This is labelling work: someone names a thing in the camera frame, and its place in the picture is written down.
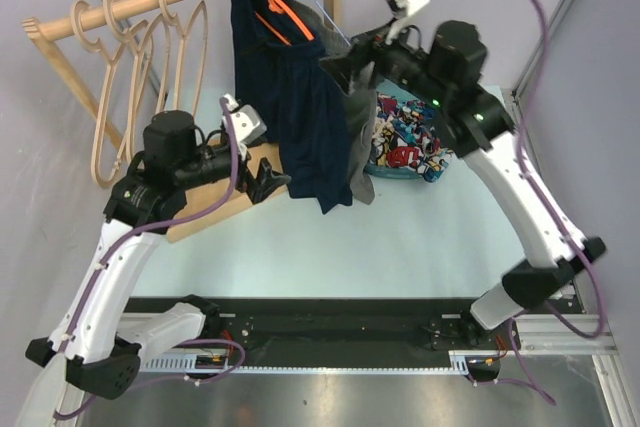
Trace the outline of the navy blue shorts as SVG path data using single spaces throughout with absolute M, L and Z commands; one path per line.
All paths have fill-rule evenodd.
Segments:
M 353 202 L 344 95 L 319 64 L 332 32 L 313 9 L 286 3 L 311 39 L 267 0 L 231 0 L 235 96 L 256 109 L 278 145 L 290 196 L 315 198 L 327 213 Z

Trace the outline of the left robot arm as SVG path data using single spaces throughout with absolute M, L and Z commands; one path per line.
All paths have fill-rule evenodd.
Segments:
M 116 399 L 133 383 L 142 364 L 184 342 L 207 347 L 223 329 L 219 307 L 190 295 L 131 331 L 117 330 L 140 273 L 167 231 L 181 224 L 177 213 L 187 191 L 221 180 L 228 183 L 222 207 L 235 191 L 260 203 L 290 178 L 261 159 L 248 168 L 249 144 L 267 130 L 249 106 L 222 106 L 223 119 L 211 145 L 193 116 L 171 110 L 156 114 L 143 132 L 143 148 L 114 184 L 104 209 L 100 240 L 88 272 L 59 326 L 32 340 L 26 356 L 55 380 L 105 399 Z

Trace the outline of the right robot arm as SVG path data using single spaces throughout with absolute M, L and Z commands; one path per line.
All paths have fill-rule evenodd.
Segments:
M 514 228 L 523 261 L 477 298 L 461 323 L 463 340 L 484 348 L 498 327 L 542 306 L 602 257 L 606 246 L 564 216 L 518 148 L 505 107 L 480 85 L 487 48 L 477 28 L 446 21 L 428 51 L 410 47 L 407 39 L 407 32 L 393 35 L 384 25 L 358 35 L 346 54 L 325 57 L 320 65 L 344 92 L 372 67 L 372 84 L 388 80 L 434 108 L 437 137 L 480 178 Z

